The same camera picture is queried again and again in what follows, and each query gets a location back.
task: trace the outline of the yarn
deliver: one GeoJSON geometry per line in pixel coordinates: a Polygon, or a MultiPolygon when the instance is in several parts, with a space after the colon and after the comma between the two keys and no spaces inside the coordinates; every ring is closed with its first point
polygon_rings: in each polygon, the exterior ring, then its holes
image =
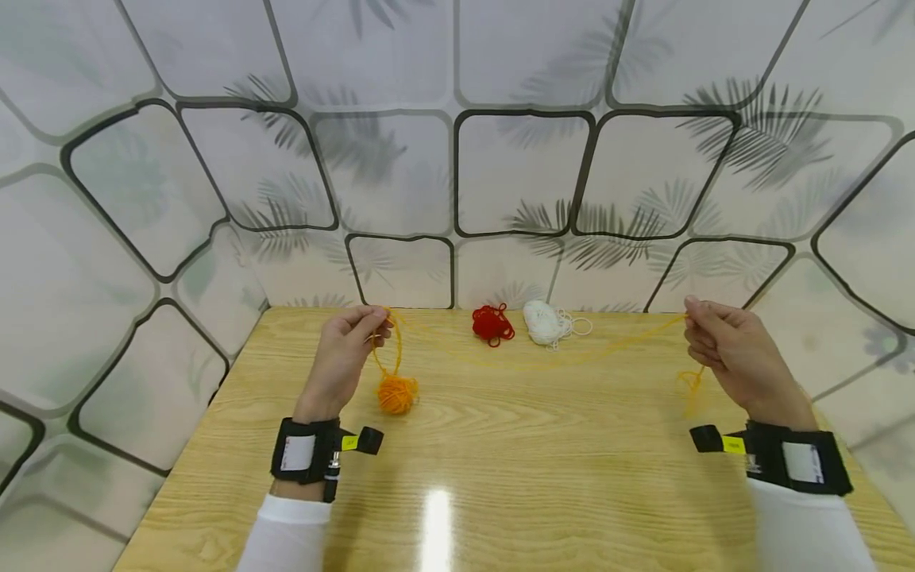
{"type": "Polygon", "coordinates": [[[514,328],[505,318],[505,308],[502,302],[498,308],[483,306],[473,311],[473,333],[483,338],[491,348],[498,348],[502,340],[514,338],[514,328]]]}
{"type": "Polygon", "coordinates": [[[555,309],[542,300],[531,300],[524,305],[524,322],[527,333],[534,343],[546,346],[548,351],[559,350],[559,340],[570,338],[572,334],[586,336],[594,329],[594,324],[587,318],[572,318],[563,309],[555,309]],[[576,331],[577,321],[587,322],[587,331],[576,331]]]}
{"type": "Polygon", "coordinates": [[[388,372],[378,359],[378,352],[375,348],[375,337],[371,337],[371,355],[375,357],[375,363],[378,369],[382,371],[382,382],[378,385],[378,405],[385,413],[393,415],[402,415],[413,407],[413,403],[418,399],[419,383],[408,377],[397,375],[400,370],[401,357],[404,351],[404,344],[401,340],[400,328],[397,326],[397,319],[393,310],[386,308],[391,312],[388,321],[391,322],[394,330],[394,337],[397,339],[397,360],[394,362],[393,372],[388,372]]]}
{"type": "MultiPolygon", "coordinates": [[[[606,357],[606,356],[610,355],[611,353],[616,353],[617,351],[625,350],[629,346],[632,346],[640,341],[647,340],[648,338],[653,338],[654,336],[657,336],[659,333],[661,333],[665,329],[670,328],[674,324],[680,323],[681,321],[683,321],[684,318],[686,318],[685,314],[678,314],[676,318],[673,318],[670,321],[661,324],[661,326],[649,329],[648,331],[644,331],[641,334],[637,334],[635,336],[630,336],[624,340],[620,340],[620,341],[611,343],[603,351],[595,353],[589,357],[593,360],[596,360],[596,359],[606,357]]],[[[406,320],[404,320],[403,318],[400,318],[400,320],[403,322],[403,324],[405,326],[408,325],[406,323],[406,320]]],[[[435,335],[435,333],[431,329],[425,329],[421,324],[414,323],[414,327],[417,329],[424,330],[427,335],[430,335],[430,336],[435,335]]],[[[483,362],[483,361],[474,359],[472,354],[467,354],[465,352],[457,353],[457,352],[449,350],[447,346],[443,346],[440,349],[442,351],[444,351],[445,353],[451,353],[452,355],[458,356],[461,360],[468,361],[468,362],[475,362],[477,365],[481,365],[483,367],[494,367],[489,362],[483,362]]],[[[552,369],[556,369],[556,368],[560,368],[560,367],[566,367],[569,365],[573,365],[573,364],[555,362],[555,363],[546,364],[546,365],[544,365],[542,363],[535,363],[535,364],[529,364],[527,366],[509,366],[507,363],[501,362],[499,364],[498,368],[499,369],[512,369],[516,372],[530,372],[530,371],[544,372],[544,371],[548,371],[548,370],[552,370],[552,369]]],[[[680,371],[677,373],[676,380],[678,382],[679,381],[685,382],[687,389],[689,390],[689,395],[687,396],[687,407],[686,407],[686,410],[684,411],[684,416],[691,416],[693,413],[695,413],[695,410],[697,409],[699,388],[702,385],[703,373],[705,373],[705,366],[702,366],[698,372],[690,372],[687,370],[683,370],[683,371],[680,371]]]]}

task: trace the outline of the red yarn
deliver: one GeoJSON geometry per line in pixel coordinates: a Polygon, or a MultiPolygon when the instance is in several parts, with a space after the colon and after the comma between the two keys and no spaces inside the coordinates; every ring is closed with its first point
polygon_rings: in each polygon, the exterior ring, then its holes
{"type": "Polygon", "coordinates": [[[498,308],[484,306],[473,310],[473,333],[483,338],[491,348],[498,347],[502,340],[514,338],[514,328],[505,318],[504,310],[507,307],[503,302],[498,308]]]}

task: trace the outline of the white yarn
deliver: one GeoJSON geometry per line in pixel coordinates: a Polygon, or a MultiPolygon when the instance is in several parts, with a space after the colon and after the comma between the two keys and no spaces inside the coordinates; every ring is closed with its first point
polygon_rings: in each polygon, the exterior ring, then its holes
{"type": "Polygon", "coordinates": [[[586,336],[594,329],[591,320],[572,318],[565,310],[555,309],[542,300],[531,300],[524,305],[524,322],[531,340],[546,346],[548,351],[559,350],[559,340],[565,340],[572,334],[586,336]],[[576,331],[575,323],[579,320],[587,322],[587,331],[576,331]]]}

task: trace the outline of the black wrist strap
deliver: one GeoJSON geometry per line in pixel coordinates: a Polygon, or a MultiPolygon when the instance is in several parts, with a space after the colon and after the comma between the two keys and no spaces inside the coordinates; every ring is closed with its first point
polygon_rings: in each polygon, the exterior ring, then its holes
{"type": "Polygon", "coordinates": [[[270,474],[277,480],[299,484],[325,481],[324,501],[333,502],[339,479],[339,453],[359,451],[377,455],[384,433],[363,427],[359,436],[340,428],[340,420],[302,425],[291,417],[283,419],[276,434],[270,474]]]}
{"type": "Polygon", "coordinates": [[[339,418],[302,425],[287,417],[276,435],[270,474],[275,479],[299,484],[324,480],[334,451],[339,450],[339,440],[339,418]]]}
{"type": "Polygon", "coordinates": [[[722,436],[713,425],[690,430],[700,453],[746,454],[747,476],[811,494],[845,496],[853,491],[835,436],[828,431],[791,431],[747,422],[747,429],[722,436]]]}

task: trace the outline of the wall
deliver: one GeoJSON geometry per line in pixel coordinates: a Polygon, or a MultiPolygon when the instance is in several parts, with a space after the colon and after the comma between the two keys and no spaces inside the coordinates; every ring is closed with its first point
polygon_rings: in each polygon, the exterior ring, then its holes
{"type": "Polygon", "coordinates": [[[752,307],[915,527],[913,17],[0,6],[0,564],[105,569],[264,297],[752,307]]]}

